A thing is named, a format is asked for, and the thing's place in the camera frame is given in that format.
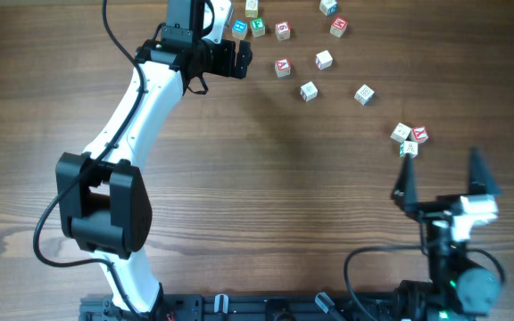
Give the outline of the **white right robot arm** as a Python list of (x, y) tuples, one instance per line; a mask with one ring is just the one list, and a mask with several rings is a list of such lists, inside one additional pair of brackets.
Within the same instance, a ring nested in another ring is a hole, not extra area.
[(477, 148), (468, 158), (467, 191), (418, 200), (414, 160), (403, 162), (391, 193), (408, 218), (419, 224), (420, 249), (427, 256), (427, 282), (401, 282), (394, 291), (393, 314), (409, 320), (474, 320), (485, 317), (500, 297), (506, 276), (501, 263), (494, 273), (468, 257), (471, 231), (498, 218), (500, 187)]

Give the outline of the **red Y letter block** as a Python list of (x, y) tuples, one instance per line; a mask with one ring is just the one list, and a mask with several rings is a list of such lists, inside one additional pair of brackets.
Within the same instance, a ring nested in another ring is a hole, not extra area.
[(414, 127), (410, 131), (410, 140), (418, 144), (426, 142), (429, 138), (427, 129), (424, 126)]

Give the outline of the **green edged plain block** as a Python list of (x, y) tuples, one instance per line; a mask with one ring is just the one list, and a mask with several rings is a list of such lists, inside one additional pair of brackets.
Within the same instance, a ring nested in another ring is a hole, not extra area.
[(418, 156), (418, 154), (419, 154), (419, 144), (417, 142), (405, 140), (400, 143), (399, 155), (401, 157), (415, 158)]

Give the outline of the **plain red trimmed block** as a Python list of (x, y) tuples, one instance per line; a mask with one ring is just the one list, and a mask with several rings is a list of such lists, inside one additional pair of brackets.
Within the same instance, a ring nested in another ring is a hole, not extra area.
[(316, 88), (312, 81), (302, 85), (300, 87), (300, 96), (305, 101), (308, 102), (317, 97), (319, 90)]

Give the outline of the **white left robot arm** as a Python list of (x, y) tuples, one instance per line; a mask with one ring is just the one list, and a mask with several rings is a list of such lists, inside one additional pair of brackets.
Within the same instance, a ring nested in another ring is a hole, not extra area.
[(193, 79), (246, 76), (250, 44), (223, 37), (233, 11), (229, 1), (169, 2), (166, 21), (130, 55), (131, 82), (106, 126), (82, 153), (65, 153), (56, 165), (53, 206), (62, 232), (101, 265), (112, 288), (80, 303), (83, 320), (174, 318), (145, 253), (153, 210), (142, 169)]

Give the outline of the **plain wooden picture block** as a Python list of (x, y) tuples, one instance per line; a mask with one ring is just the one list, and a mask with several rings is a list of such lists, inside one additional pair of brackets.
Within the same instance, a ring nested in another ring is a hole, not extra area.
[(390, 138), (398, 143), (402, 143), (410, 136), (411, 128), (405, 124), (398, 123), (394, 128)]

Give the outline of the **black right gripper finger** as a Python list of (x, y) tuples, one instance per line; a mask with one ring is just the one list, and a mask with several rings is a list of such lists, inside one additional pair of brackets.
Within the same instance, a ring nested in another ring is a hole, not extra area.
[(468, 194), (501, 195), (501, 188), (476, 147), (470, 150), (468, 159)]
[(404, 159), (402, 169), (391, 193), (391, 199), (405, 214), (416, 214), (419, 207), (414, 159)]

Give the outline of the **red edged plain block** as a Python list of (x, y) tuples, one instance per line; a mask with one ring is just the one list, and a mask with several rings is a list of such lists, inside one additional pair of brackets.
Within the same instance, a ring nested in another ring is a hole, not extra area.
[(316, 54), (315, 63), (320, 70), (330, 67), (334, 59), (328, 50)]

